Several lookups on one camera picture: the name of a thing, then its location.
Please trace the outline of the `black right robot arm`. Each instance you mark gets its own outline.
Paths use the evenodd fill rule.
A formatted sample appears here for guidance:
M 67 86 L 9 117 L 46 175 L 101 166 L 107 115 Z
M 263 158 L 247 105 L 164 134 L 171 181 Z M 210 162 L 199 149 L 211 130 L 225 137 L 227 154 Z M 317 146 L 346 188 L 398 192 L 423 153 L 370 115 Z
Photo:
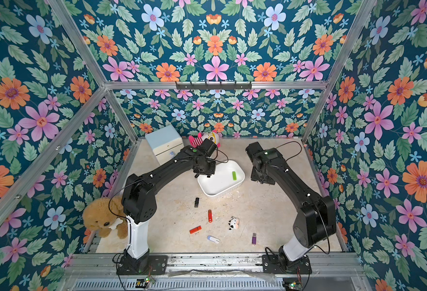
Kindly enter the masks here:
M 258 143 L 246 147 L 253 164 L 251 180 L 281 187 L 297 210 L 293 222 L 293 236 L 279 248 L 270 262 L 285 274 L 298 270 L 310 274 L 306 255 L 320 241 L 329 240 L 336 233 L 336 209 L 329 196 L 321 196 L 308 186 L 287 163 L 276 148 L 263 149 Z

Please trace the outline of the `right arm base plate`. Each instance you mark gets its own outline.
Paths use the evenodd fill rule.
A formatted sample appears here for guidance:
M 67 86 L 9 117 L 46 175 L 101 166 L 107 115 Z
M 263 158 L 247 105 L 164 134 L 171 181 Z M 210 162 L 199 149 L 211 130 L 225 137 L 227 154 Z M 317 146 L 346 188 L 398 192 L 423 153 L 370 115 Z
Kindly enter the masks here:
M 304 256 L 297 261 L 288 261 L 285 256 L 265 254 L 261 256 L 261 259 L 263 263 L 263 272 L 267 274 L 312 274 L 312 268 L 308 256 Z

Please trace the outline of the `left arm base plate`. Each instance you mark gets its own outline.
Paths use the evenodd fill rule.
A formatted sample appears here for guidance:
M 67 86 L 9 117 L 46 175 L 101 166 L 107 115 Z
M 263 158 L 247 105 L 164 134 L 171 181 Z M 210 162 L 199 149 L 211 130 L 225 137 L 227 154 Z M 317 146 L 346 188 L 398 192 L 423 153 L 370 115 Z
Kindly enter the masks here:
M 163 275 L 166 272 L 168 256 L 144 255 L 140 259 L 134 259 L 130 255 L 124 255 L 117 263 L 118 275 Z

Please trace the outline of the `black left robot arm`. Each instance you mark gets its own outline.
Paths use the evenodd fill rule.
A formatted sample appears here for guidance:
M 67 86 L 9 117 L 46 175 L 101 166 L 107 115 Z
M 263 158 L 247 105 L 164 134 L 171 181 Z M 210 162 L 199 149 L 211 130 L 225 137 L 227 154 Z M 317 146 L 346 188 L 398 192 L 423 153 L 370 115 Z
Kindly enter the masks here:
M 197 147 L 185 146 L 174 158 L 155 170 L 127 178 L 122 194 L 122 206 L 130 234 L 126 248 L 129 258 L 140 260 L 149 253 L 149 220 L 157 210 L 156 194 L 187 171 L 193 171 L 196 177 L 213 175 L 216 161 L 211 156 L 215 150 L 217 145 L 205 139 Z

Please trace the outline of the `red rectangular usb drive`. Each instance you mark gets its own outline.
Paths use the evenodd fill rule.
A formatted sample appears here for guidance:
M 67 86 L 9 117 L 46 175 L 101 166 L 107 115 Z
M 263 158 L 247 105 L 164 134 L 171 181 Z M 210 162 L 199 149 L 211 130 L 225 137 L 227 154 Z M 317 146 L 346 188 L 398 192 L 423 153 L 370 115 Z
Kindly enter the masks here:
M 189 232 L 190 232 L 190 234 L 195 234 L 198 231 L 200 231 L 201 229 L 202 229 L 201 226 L 197 226 L 197 227 L 194 227 L 193 229 L 190 229 Z

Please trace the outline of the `red rounded usb drive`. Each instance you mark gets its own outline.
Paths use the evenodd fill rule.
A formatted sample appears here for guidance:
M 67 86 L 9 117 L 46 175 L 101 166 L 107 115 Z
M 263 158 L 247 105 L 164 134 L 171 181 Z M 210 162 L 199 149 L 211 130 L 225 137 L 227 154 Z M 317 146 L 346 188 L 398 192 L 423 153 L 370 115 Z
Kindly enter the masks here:
M 208 210 L 208 221 L 209 221 L 209 223 L 213 222 L 212 210 Z

